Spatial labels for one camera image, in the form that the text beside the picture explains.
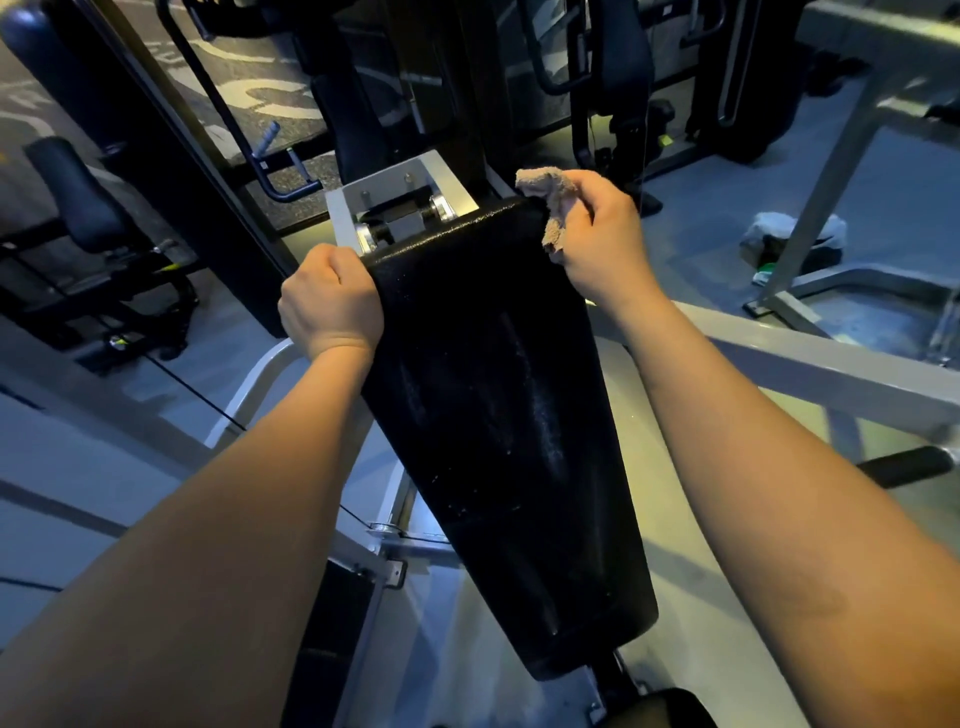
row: metal post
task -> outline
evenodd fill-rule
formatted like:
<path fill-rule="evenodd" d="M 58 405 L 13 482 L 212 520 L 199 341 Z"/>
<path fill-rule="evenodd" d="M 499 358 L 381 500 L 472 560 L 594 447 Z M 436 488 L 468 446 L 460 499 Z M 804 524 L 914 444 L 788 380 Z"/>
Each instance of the metal post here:
<path fill-rule="evenodd" d="M 817 235 L 824 228 L 824 224 L 847 185 L 853 177 L 860 160 L 874 139 L 879 129 L 879 120 L 876 116 L 876 101 L 883 88 L 889 83 L 888 77 L 879 72 L 871 75 L 866 86 L 860 93 L 853 113 L 840 133 L 840 138 L 830 152 L 827 164 L 824 165 L 820 177 L 804 205 L 804 211 L 787 241 L 783 255 L 777 261 L 773 275 L 763 287 L 757 302 L 766 305 L 780 291 L 790 287 L 793 279 L 800 273 L 806 255 L 817 241 Z"/>

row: padded backrest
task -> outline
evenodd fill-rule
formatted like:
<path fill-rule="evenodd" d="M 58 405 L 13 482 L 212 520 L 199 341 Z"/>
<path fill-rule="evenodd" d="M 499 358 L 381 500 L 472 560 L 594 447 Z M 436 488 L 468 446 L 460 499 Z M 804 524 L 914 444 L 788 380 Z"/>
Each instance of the padded backrest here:
<path fill-rule="evenodd" d="M 643 124 L 654 57 L 636 0 L 589 0 L 592 105 L 617 122 Z"/>
<path fill-rule="evenodd" d="M 94 179 L 66 139 L 48 136 L 28 145 L 24 152 L 53 195 L 70 237 L 85 251 L 152 247 L 150 239 Z"/>
<path fill-rule="evenodd" d="M 586 304 L 515 199 L 364 258 L 364 398 L 531 674 L 657 619 Z"/>

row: left hand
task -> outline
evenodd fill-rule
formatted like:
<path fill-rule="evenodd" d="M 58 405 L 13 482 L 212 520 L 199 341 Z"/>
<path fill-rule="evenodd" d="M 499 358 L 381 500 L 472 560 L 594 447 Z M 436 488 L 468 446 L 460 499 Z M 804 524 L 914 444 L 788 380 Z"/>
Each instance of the left hand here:
<path fill-rule="evenodd" d="M 383 333 L 383 309 L 352 248 L 318 245 L 283 282 L 281 293 L 280 321 L 311 361 L 335 347 L 355 347 L 372 356 Z"/>

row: gray towel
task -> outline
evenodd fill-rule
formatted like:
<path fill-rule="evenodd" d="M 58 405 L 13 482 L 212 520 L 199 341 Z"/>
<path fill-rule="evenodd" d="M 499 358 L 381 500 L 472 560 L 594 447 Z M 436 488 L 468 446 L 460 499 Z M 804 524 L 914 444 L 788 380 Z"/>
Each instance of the gray towel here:
<path fill-rule="evenodd" d="M 524 197 L 540 197 L 546 201 L 550 219 L 543 231 L 543 247 L 554 262 L 560 262 L 564 249 L 566 214 L 577 202 L 577 187 L 559 167 L 519 169 L 516 188 Z"/>

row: seat cushion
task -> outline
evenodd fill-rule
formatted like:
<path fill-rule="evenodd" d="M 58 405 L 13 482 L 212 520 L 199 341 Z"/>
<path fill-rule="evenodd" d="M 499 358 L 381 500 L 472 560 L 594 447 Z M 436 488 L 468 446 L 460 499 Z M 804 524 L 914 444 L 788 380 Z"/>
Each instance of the seat cushion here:
<path fill-rule="evenodd" d="M 587 308 L 515 199 L 364 258 L 364 398 L 538 679 L 657 619 Z"/>

